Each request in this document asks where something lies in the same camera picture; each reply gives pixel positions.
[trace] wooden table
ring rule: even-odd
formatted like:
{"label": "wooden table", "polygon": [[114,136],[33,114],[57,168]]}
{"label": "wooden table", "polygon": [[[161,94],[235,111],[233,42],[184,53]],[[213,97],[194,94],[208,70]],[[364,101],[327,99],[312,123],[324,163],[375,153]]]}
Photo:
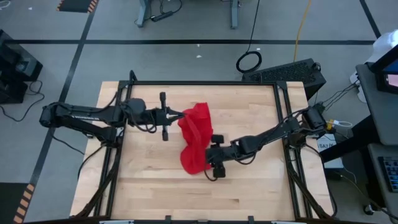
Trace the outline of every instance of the wooden table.
{"label": "wooden table", "polygon": [[[97,107],[112,99],[117,85],[102,84]],[[259,134],[278,123],[271,86],[137,85],[133,86],[132,97],[142,98],[147,108],[160,107],[162,91],[167,94],[167,106],[177,111],[207,102],[214,133],[224,135],[225,142]],[[302,83],[288,83],[288,92],[292,111],[308,106]],[[282,94],[280,99],[285,109]],[[203,173],[189,175],[182,169],[180,152],[186,143],[177,122],[169,127],[168,142],[162,141],[161,128],[158,132],[126,128],[113,219],[163,220],[171,215],[173,220],[247,220],[252,215],[257,221],[294,220],[281,140],[264,146],[249,166],[225,162],[226,178],[210,182]],[[317,149],[315,140],[308,143]],[[98,146],[97,140],[89,139],[86,156]],[[82,169],[71,215],[78,213],[98,188],[104,154],[105,150],[100,151]],[[309,191],[332,214],[320,158],[303,148],[302,162]],[[301,193],[296,189],[304,217]]]}

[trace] red cloth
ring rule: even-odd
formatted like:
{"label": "red cloth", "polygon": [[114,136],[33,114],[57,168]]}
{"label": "red cloth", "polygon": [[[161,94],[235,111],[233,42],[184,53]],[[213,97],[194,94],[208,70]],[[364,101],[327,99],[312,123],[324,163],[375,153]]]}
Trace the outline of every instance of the red cloth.
{"label": "red cloth", "polygon": [[185,110],[184,114],[178,125],[188,145],[181,152],[180,160],[187,173],[197,174],[205,170],[205,150],[213,135],[209,107],[207,103],[197,103],[192,109]]}

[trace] black metal frame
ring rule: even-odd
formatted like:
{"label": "black metal frame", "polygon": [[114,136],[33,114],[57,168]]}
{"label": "black metal frame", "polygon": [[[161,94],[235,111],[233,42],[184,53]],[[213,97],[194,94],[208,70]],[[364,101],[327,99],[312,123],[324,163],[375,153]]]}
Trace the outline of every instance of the black metal frame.
{"label": "black metal frame", "polygon": [[[124,86],[128,82],[129,81],[120,81],[119,86]],[[135,80],[133,85],[129,86],[129,88],[127,88],[126,99],[127,99],[127,97],[131,96],[132,88],[134,85],[264,85],[264,86],[272,86],[274,89],[275,103],[276,103],[279,121],[282,121],[282,119],[284,117],[282,114],[282,105],[280,103],[280,96],[279,96],[279,91],[278,91],[279,88],[282,89],[282,92],[284,94],[284,100],[285,100],[285,106],[286,106],[287,113],[289,114],[292,112],[292,109],[290,106],[289,94],[287,92],[286,82],[241,82],[241,81],[229,81],[229,82],[225,82],[225,81],[156,81],[156,82],[153,82],[153,81],[137,81],[137,80]],[[116,100],[121,101],[121,94],[116,97]],[[124,138],[124,135],[122,134],[120,137],[119,147],[116,148],[116,156],[115,156],[114,164],[120,163],[120,158],[121,158],[120,155],[121,155],[121,150],[123,147],[123,140],[124,140],[123,138]],[[284,143],[283,145],[284,145],[285,160],[289,161],[290,160],[290,152],[289,152],[290,148],[289,148],[286,138],[283,139],[283,143]],[[104,162],[103,162],[103,169],[102,169],[102,173],[101,173],[101,180],[99,183],[100,185],[104,184],[104,181],[107,177],[109,163],[111,162],[110,161],[111,151],[112,151],[111,148],[106,149],[105,158],[104,158]],[[302,165],[300,154],[297,152],[295,157],[297,160],[298,174],[299,174],[302,182],[305,184],[305,176],[304,176],[303,165]],[[116,189],[116,182],[118,179],[118,167],[115,170],[115,172],[116,173],[111,181],[108,202],[106,205],[105,215],[107,217],[110,217],[112,214],[114,193],[115,193],[115,189]],[[294,217],[295,217],[295,219],[298,219],[298,218],[300,218],[300,207],[299,207],[299,203],[297,200],[295,183],[291,177],[288,176],[288,178],[289,178],[290,194],[292,197]],[[102,206],[102,197],[100,198],[100,200],[98,201],[98,203],[95,206],[94,216],[100,215],[101,206]],[[305,198],[304,198],[304,207],[305,207],[306,217],[312,218],[310,204],[307,202],[307,200]]]}

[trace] floor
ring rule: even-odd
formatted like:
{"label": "floor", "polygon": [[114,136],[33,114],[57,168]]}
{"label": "floor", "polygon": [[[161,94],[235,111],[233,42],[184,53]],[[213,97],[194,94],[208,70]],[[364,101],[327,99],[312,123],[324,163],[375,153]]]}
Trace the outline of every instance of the floor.
{"label": "floor", "polygon": [[[235,63],[248,45],[247,41],[237,43],[250,38],[257,1],[242,0],[236,30],[229,28],[228,2],[182,1],[180,12],[160,22],[147,21],[141,29],[134,25],[139,1],[132,0],[99,0],[90,15],[57,12],[60,1],[48,0],[12,0],[0,11],[0,29],[21,40],[19,43],[44,65],[39,77],[44,83],[44,101],[20,123],[0,115],[0,182],[37,184],[26,222],[69,216],[76,173],[83,159],[50,140],[47,129],[37,122],[42,106],[58,100],[94,106],[101,82],[127,79],[131,69],[139,80],[241,79]],[[178,7],[176,0],[165,4],[167,9]],[[263,41],[251,47],[263,56],[261,68],[293,60],[294,40],[306,5],[306,0],[261,1],[254,39]],[[297,58],[313,58],[322,65],[327,83],[319,91],[318,101],[347,87],[355,66],[372,54],[371,44],[377,36],[398,28],[397,7],[396,0],[312,2],[300,37],[308,42],[299,45]],[[157,1],[152,4],[152,12],[159,13]],[[221,44],[205,39],[220,40]],[[251,61],[244,63],[250,66]],[[356,124],[369,115],[355,91],[335,103],[325,112],[325,118]],[[23,104],[7,105],[5,109],[19,118],[33,101],[34,96],[26,96]],[[63,128],[55,135],[84,151],[84,135]],[[330,188],[339,208],[337,217],[388,223],[380,212],[364,215],[363,201],[347,183],[330,181]]]}

